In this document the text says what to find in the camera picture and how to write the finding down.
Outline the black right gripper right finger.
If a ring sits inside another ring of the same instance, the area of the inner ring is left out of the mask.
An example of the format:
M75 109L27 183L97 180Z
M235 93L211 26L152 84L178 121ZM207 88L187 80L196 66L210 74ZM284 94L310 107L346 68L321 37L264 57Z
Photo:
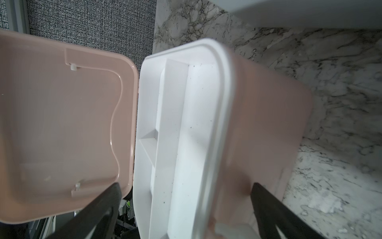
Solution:
M279 239L279 231L287 239L323 239L324 237L301 220L259 183L251 190L251 202L260 238Z

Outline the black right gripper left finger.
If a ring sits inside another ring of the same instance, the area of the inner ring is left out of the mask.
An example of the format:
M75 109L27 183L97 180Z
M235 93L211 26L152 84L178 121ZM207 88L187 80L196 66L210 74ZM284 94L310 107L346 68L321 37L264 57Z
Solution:
M119 183L113 183L50 239L111 239L122 199Z

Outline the pink white medicine box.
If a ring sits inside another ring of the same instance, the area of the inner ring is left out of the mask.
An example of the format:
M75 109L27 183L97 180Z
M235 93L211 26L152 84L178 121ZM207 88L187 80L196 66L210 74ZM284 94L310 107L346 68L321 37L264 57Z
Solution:
M113 183L142 239L260 238L312 109L302 82L202 39L129 58L1 31L1 222L82 211Z

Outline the blue orange medicine box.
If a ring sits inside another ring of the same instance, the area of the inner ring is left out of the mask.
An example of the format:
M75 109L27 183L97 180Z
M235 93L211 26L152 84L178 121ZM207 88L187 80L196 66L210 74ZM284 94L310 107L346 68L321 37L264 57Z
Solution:
M213 4L254 27L382 28L381 1L220 0Z

